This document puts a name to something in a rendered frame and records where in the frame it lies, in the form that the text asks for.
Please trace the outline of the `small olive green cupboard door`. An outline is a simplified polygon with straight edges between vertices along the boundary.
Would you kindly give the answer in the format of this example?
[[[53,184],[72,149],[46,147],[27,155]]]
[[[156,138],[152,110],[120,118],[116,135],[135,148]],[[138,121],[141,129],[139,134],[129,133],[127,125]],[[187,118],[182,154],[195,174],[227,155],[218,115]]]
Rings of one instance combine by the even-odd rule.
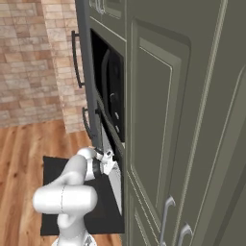
[[[89,6],[91,28],[105,38],[118,37],[125,41],[126,0],[103,0],[105,13],[100,14]]]

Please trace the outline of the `black built-in oven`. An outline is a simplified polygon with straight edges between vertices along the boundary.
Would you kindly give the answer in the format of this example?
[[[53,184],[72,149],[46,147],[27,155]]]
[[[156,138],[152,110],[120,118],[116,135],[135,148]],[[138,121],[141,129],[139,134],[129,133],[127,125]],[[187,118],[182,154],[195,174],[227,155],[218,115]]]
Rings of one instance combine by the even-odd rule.
[[[106,117],[101,116],[103,150],[111,150],[115,166],[109,174],[111,188],[122,213],[121,157],[107,123],[110,122],[121,142],[125,141],[124,58],[93,29],[90,30],[95,86]]]

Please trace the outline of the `low olive green cupboard door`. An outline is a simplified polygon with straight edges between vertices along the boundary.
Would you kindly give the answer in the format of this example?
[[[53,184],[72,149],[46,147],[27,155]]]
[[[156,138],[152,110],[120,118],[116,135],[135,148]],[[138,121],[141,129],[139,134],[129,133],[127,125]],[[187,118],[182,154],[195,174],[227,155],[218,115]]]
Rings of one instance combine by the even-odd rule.
[[[129,188],[129,243],[130,246],[160,246],[154,228],[143,207],[131,177]]]

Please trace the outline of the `grey fridge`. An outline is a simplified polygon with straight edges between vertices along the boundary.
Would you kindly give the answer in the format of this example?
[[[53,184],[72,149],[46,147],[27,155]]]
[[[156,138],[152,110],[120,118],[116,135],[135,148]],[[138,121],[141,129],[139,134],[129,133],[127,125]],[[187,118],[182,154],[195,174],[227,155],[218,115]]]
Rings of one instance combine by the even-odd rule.
[[[97,97],[94,82],[94,67],[92,59],[90,26],[89,26],[89,5],[88,0],[75,0],[80,45],[82,52],[82,62],[86,87],[88,125],[93,132],[94,147],[101,148],[101,128],[100,116],[97,106]]]

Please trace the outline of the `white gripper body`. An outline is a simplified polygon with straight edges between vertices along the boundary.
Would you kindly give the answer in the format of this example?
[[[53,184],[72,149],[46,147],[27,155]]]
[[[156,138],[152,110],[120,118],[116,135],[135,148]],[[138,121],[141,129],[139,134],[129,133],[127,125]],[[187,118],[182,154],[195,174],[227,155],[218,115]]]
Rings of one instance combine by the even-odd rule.
[[[103,170],[106,175],[109,175],[113,168],[117,165],[117,161],[113,158],[103,160]]]

